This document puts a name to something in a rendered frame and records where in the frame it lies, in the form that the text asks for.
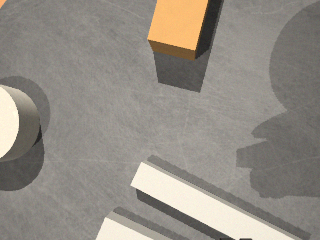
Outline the white cylinder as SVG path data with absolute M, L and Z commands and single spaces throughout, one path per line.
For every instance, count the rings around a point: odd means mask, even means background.
M 0 85 L 0 162 L 27 153 L 39 129 L 40 117 L 32 99 L 19 89 Z

